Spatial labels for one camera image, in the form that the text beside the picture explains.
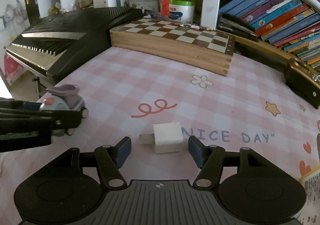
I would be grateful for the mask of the pink checkered tablecloth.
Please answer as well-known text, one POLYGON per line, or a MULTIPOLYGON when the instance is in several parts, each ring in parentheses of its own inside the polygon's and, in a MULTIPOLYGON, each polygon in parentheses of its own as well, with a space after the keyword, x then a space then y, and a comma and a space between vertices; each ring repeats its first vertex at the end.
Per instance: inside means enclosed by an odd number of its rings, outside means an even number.
POLYGON ((16 187, 71 147, 91 152, 125 136, 132 151, 126 180, 189 179, 198 168, 187 148, 157 154, 139 142, 158 123, 180 123, 184 138, 227 151, 250 147, 294 178, 319 165, 319 111, 285 85, 283 74, 234 55, 226 77, 131 50, 110 48, 64 79, 77 85, 89 115, 72 136, 51 145, 1 154, 1 224, 21 220, 16 187))

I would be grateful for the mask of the dark brown wooden case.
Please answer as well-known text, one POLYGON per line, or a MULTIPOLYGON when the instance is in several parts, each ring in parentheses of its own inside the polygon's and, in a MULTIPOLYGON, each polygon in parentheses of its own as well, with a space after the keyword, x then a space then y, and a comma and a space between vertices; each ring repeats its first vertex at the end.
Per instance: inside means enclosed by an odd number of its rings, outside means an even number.
POLYGON ((284 74, 286 85, 298 96, 319 109, 319 72, 295 55, 264 41, 252 41, 235 36, 240 54, 258 61, 284 74))

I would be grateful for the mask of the white green lidded tub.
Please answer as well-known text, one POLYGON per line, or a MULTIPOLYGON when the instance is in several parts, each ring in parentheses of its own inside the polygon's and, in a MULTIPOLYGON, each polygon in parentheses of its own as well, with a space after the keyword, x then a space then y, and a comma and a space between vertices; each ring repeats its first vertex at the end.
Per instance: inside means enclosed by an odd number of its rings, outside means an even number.
POLYGON ((193 23, 195 0, 170 0, 169 19, 182 24, 193 23))

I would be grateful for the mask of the grey toy car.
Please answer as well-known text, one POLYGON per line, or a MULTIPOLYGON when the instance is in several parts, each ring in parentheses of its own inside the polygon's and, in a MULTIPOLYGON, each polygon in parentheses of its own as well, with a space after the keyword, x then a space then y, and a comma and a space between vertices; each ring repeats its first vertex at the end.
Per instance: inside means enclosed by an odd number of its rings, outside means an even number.
POLYGON ((46 89, 49 94, 40 105, 39 111, 78 111, 81 118, 77 122, 77 126, 61 128, 52 131, 53 136, 61 137, 63 135, 71 136, 74 134, 82 122, 82 119, 88 116, 88 109, 84 99, 79 95, 79 87, 74 84, 63 84, 56 87, 46 89))

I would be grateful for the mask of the white power adapter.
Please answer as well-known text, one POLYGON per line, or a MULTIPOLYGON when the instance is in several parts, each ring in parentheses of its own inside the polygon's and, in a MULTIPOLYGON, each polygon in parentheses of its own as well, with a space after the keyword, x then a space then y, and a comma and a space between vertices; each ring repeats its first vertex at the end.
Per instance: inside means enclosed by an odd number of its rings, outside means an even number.
POLYGON ((180 152, 184 144, 180 122, 154 124, 153 133, 140 134, 139 142, 154 145, 157 154, 180 152))

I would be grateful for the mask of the wooden chess board box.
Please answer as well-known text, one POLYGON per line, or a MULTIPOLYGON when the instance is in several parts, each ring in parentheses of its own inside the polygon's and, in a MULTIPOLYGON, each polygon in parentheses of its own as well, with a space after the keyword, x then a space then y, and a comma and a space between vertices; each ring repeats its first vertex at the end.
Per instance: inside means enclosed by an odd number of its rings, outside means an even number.
POLYGON ((227 76, 235 39, 215 30, 196 30, 176 22, 141 18, 110 30, 112 46, 227 76))

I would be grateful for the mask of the yellow cardboard box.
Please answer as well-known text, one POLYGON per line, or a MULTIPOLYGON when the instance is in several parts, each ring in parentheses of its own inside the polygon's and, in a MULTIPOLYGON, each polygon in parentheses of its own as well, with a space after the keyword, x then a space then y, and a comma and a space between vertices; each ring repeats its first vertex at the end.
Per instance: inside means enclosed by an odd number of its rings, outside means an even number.
POLYGON ((306 191, 306 203, 298 220, 303 225, 318 225, 320 224, 319 169, 304 176, 301 184, 306 191))

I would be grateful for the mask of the row of leaning books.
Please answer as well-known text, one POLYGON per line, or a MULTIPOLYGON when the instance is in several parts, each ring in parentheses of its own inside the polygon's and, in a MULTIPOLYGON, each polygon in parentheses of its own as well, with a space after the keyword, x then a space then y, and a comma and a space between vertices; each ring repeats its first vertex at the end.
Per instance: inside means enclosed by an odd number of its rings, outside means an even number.
POLYGON ((318 68, 319 11, 305 0, 221 0, 217 29, 236 36, 242 54, 263 61, 276 53, 318 68))

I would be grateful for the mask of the black electronic keyboard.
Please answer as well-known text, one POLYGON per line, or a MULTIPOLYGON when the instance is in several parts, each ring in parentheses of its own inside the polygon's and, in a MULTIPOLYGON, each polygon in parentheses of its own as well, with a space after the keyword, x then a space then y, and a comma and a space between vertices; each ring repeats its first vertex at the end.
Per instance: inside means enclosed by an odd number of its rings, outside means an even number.
POLYGON ((89 8, 37 20, 6 47, 37 77, 56 85, 111 47, 110 30, 143 17, 130 7, 89 8))

